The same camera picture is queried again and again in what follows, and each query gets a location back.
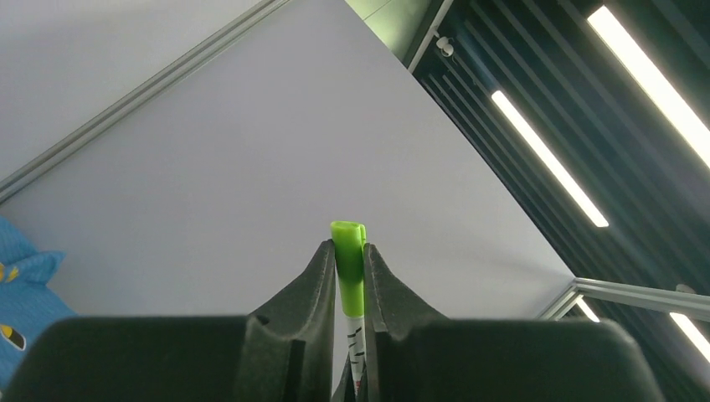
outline metal bar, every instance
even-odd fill
[[[419,45],[419,48],[417,49],[417,53],[414,54],[414,57],[412,58],[412,62],[409,63],[409,67],[407,70],[410,73],[414,73],[414,70],[417,68],[417,64],[419,64],[419,61],[421,60],[422,57],[424,57],[424,52],[426,51],[426,48],[429,47],[429,43],[431,42],[431,39],[434,37],[434,32],[436,32],[436,29],[439,28],[439,24],[441,21],[444,20],[444,17],[446,17],[446,13],[449,12],[449,8],[451,8],[451,4],[453,4],[454,0],[444,0],[444,2],[441,4],[441,7],[439,8],[439,12],[436,13],[436,16],[434,17],[434,20],[431,22],[431,25],[429,26],[429,31],[424,35],[424,39],[422,40],[421,44]]]
[[[710,322],[710,296],[576,278],[578,294],[658,312],[679,312]]]
[[[227,49],[259,21],[288,2],[289,0],[262,0],[49,150],[2,180],[0,182],[0,204],[109,130],[118,121],[193,73]]]
[[[426,34],[428,34],[431,30],[431,23],[434,22],[434,18],[436,18],[436,14],[439,13],[439,8],[441,8],[441,4],[443,4],[444,1],[445,0],[430,0],[429,5],[426,8],[426,12],[422,17],[421,22],[419,22],[417,30],[414,31],[412,41],[407,46],[407,52],[401,60],[404,67],[408,67],[412,64],[414,55],[417,54],[422,41],[426,38]]]
[[[572,282],[565,291],[558,296],[550,305],[538,316],[540,320],[557,321],[564,317],[567,312],[574,307],[574,303],[579,299],[577,283]]]

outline pen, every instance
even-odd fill
[[[367,236],[363,224],[346,221],[331,223],[331,235],[335,245],[342,312],[345,313],[347,323],[347,353],[357,395],[365,369],[363,247]]]

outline fluorescent light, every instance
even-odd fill
[[[710,131],[605,6],[587,18],[661,113],[710,167]]]
[[[678,327],[686,334],[690,342],[697,348],[697,350],[702,353],[702,356],[710,362],[710,343],[707,339],[697,330],[695,325],[690,321],[688,317],[684,314],[679,314],[677,312],[671,313],[671,318],[678,324]]]
[[[577,299],[577,306],[579,306],[579,308],[582,309],[582,312],[584,313],[584,315],[586,315],[590,320],[592,320],[594,322],[599,322],[599,318],[597,317],[596,314],[594,314],[592,309],[589,308],[589,305],[587,304],[586,301],[584,301],[582,296],[580,296],[579,299]]]
[[[527,121],[525,121],[525,118],[522,117],[508,98],[499,90],[493,94],[492,98],[513,127],[515,127],[517,132],[520,133],[522,138],[527,142],[530,148],[535,151],[538,157],[543,160],[545,166],[548,167],[553,176],[562,184],[562,187],[572,196],[574,202],[587,214],[592,223],[599,228],[609,226],[609,222],[606,221],[601,212],[594,206],[592,200],[582,191],[582,188],[574,181],[572,176],[569,175],[567,170],[562,166],[562,163],[557,160],[548,146],[545,145],[543,140],[540,139],[540,136],[530,127]]]

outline aluminum frame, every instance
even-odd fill
[[[710,296],[585,278],[575,278],[538,318],[556,321],[567,314],[582,296],[657,312],[678,312],[689,318],[710,322]]]
[[[120,98],[93,119],[87,121],[47,151],[0,181],[0,205],[62,163],[86,144],[108,131],[118,121],[136,111],[148,101],[180,82],[202,65],[222,53],[276,9],[290,0],[262,0],[231,23],[227,24],[189,52],[175,60],[151,79]]]

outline blue pillow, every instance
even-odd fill
[[[53,322],[74,315],[47,282],[64,253],[39,253],[0,217],[0,389],[7,388],[29,347]]]

